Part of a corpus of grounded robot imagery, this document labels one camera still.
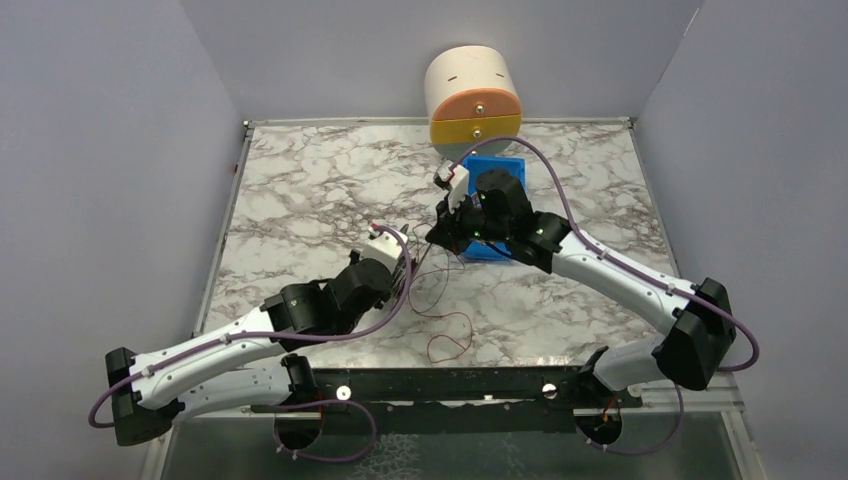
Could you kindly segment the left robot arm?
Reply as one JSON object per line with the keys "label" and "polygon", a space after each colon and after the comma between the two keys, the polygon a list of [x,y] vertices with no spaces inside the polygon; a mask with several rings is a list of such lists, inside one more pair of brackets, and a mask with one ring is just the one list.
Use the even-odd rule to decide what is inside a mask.
{"label": "left robot arm", "polygon": [[[398,313],[411,287],[415,259],[361,258],[337,276],[290,284],[236,320],[188,341],[149,353],[106,354],[108,390],[88,421],[110,429],[122,447],[151,441],[178,420],[245,405],[314,400],[300,348],[358,339]],[[362,317],[390,299],[398,303],[378,323]]]}

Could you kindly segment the black cable spool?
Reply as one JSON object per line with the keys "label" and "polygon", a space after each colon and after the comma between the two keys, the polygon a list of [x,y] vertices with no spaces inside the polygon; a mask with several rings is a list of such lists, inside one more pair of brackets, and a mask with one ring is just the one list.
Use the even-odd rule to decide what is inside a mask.
{"label": "black cable spool", "polygon": [[418,266],[419,260],[415,249],[408,250],[407,254],[404,254],[402,250],[399,251],[397,264],[393,272],[393,284],[389,299],[395,300],[401,296],[407,278],[416,273]]}

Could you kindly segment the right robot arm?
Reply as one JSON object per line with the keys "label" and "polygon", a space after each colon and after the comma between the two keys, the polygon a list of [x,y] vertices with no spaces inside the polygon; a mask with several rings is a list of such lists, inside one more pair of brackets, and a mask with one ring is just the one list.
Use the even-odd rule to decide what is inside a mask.
{"label": "right robot arm", "polygon": [[663,379],[695,391],[708,386],[736,338],[723,284],[712,278],[695,284],[618,257],[566,218],[534,210],[520,180],[505,169],[477,177],[479,201],[471,198],[461,166],[443,169],[434,182],[446,195],[427,242],[456,254],[473,242],[501,243],[509,258],[588,286],[656,330],[647,340],[593,353],[579,372],[580,390],[610,396]]}

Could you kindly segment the blue plastic bin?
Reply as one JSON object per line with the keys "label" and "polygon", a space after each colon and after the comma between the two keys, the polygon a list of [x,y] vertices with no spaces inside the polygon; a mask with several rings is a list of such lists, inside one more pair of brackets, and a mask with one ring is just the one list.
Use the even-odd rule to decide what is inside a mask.
{"label": "blue plastic bin", "polygon": [[[476,190],[477,180],[489,170],[505,170],[515,177],[522,187],[526,186],[525,160],[511,157],[476,156],[471,155],[463,161],[463,166],[469,171],[469,194],[476,208],[486,213],[494,213],[496,206],[504,206],[500,200],[484,200]],[[506,262],[511,259],[512,252],[504,242],[482,242],[476,239],[465,250],[463,256],[470,261]]]}

